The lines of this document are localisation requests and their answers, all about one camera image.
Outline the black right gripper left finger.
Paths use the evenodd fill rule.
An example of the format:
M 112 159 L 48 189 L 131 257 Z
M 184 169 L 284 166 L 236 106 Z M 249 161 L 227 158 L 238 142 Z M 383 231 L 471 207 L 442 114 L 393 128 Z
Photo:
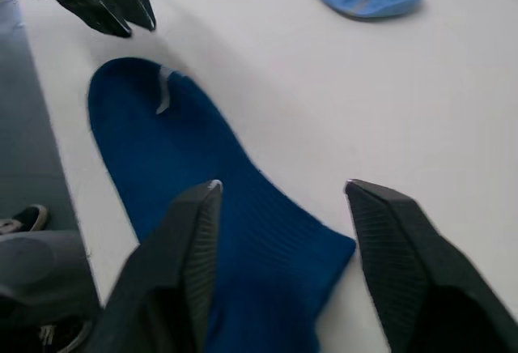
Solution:
M 204 351 L 222 194 L 221 181 L 212 180 L 172 201 L 126 260 L 88 352 Z

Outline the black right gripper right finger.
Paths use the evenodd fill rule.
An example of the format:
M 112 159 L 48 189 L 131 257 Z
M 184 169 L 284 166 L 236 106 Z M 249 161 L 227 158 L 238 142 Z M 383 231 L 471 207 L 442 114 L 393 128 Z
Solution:
M 363 275 L 392 352 L 515 352 L 517 323 L 411 197 L 351 179 L 344 190 Z

